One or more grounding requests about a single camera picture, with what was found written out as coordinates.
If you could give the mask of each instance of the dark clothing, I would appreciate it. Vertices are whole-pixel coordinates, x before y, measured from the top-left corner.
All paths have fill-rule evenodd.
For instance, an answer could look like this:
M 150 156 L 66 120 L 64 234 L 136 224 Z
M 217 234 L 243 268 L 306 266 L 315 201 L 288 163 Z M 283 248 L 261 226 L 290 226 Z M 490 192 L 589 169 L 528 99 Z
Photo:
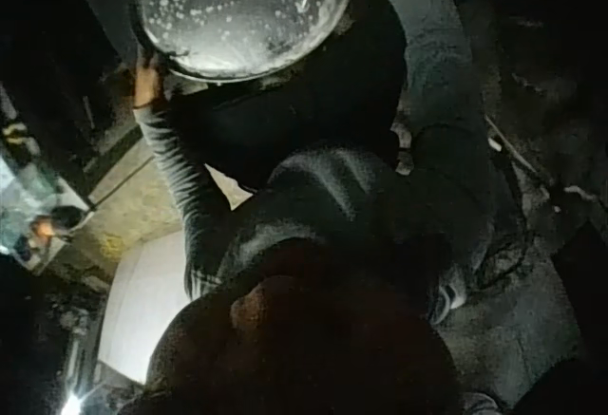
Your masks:
M 318 141 L 364 147 L 395 166 L 399 143 L 390 125 L 405 81 L 405 34 L 389 0 L 352 0 L 349 15 L 348 31 L 280 87 L 223 85 L 173 98 L 176 127 L 199 161 L 247 190 L 263 187 L 279 163 Z
M 452 248 L 453 265 L 442 284 L 466 296 L 466 279 L 487 247 L 493 209 L 470 50 L 451 0 L 390 1 L 408 36 L 415 168 L 407 177 L 365 150 L 339 144 L 303 148 L 231 212 L 209 172 L 184 147 L 169 105 L 136 111 L 182 216 L 185 285 L 193 299 L 289 238 L 373 255 L 387 242 L 398 247 L 431 234 L 444 235 Z M 377 264 L 382 262 L 370 261 L 370 270 Z

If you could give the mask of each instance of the man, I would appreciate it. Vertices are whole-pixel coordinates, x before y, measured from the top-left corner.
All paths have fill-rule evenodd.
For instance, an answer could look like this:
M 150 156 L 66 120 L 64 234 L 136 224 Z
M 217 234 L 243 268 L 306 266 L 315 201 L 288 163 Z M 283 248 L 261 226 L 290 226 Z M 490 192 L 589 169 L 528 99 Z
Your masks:
M 451 0 L 390 1 L 408 38 L 407 177 L 324 141 L 231 212 L 172 126 L 158 70 L 139 67 L 135 115 L 182 216 L 193 302 L 124 413 L 462 413 L 429 322 L 466 301 L 489 239 L 480 90 Z

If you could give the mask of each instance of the gray long-sleeve shirt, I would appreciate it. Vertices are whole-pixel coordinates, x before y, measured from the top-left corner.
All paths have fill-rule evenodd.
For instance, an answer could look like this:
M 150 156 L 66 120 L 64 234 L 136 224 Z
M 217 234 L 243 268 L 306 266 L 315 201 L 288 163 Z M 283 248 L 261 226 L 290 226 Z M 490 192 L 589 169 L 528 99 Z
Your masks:
M 493 212 L 470 48 L 452 0 L 390 1 L 408 38 L 415 168 L 407 177 L 363 151 L 304 149 L 231 212 L 210 174 L 182 145 L 169 105 L 136 111 L 183 220 L 191 298 L 213 290 L 285 239 L 303 237 L 365 253 L 380 236 L 403 242 L 424 233 L 447 238 L 453 265 L 443 274 L 444 283 L 465 293 L 467 275 L 483 258 Z

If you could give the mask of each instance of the light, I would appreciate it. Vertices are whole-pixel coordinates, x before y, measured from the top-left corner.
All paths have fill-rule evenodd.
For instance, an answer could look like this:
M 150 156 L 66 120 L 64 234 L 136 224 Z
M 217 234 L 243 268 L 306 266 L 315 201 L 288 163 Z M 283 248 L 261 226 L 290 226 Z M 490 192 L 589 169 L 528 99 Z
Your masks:
M 82 401 L 72 393 L 67 398 L 64 408 L 61 410 L 61 415 L 80 415 L 81 408 Z

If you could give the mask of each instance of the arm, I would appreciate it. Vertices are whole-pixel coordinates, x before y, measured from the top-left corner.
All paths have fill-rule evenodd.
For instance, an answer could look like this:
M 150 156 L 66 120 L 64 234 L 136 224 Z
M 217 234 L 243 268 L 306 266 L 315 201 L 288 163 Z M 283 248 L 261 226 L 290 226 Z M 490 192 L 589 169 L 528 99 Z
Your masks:
M 410 185 L 418 202 L 441 223 L 457 266 L 465 268 L 465 275 L 450 283 L 461 291 L 481 262 L 493 215 L 481 89 L 452 0 L 390 2 L 408 39 Z
M 206 168 L 184 147 L 171 123 L 162 79 L 153 66 L 138 66 L 134 105 L 135 119 L 180 212 L 186 248 L 186 292 L 195 298 L 218 284 L 213 269 L 205 265 L 205 244 L 230 206 Z

